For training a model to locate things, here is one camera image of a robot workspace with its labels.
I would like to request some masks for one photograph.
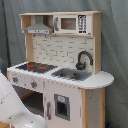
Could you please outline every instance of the microwave window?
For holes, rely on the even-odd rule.
[[[61,18],[61,29],[76,30],[76,18]]]

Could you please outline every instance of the cabinet handle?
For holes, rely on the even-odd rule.
[[[54,20],[54,27],[56,31],[59,31],[59,28],[57,27],[57,22],[58,22],[58,17],[56,17]]]
[[[51,120],[50,107],[51,107],[51,104],[50,104],[50,102],[48,102],[47,103],[47,117],[49,120]]]

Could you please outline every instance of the floor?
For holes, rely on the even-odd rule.
[[[9,128],[9,124],[3,124],[0,122],[0,128]]]

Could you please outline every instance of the gray curtain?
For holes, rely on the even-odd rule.
[[[4,0],[12,65],[25,61],[20,13],[99,10],[102,13],[102,70],[115,77],[106,88],[106,121],[128,128],[128,0]]]
[[[8,66],[7,48],[6,48],[6,33],[5,33],[5,20],[4,9],[2,1],[0,0],[0,58],[4,60],[6,66]]]

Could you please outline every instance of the faucet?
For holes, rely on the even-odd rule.
[[[82,51],[82,52],[80,52],[79,55],[78,55],[78,63],[76,64],[77,70],[83,70],[83,69],[85,69],[85,67],[86,67],[85,63],[82,64],[82,63],[80,62],[81,55],[83,55],[83,54],[86,54],[86,55],[89,57],[89,59],[90,59],[90,65],[93,65],[92,56],[91,56],[88,52]]]

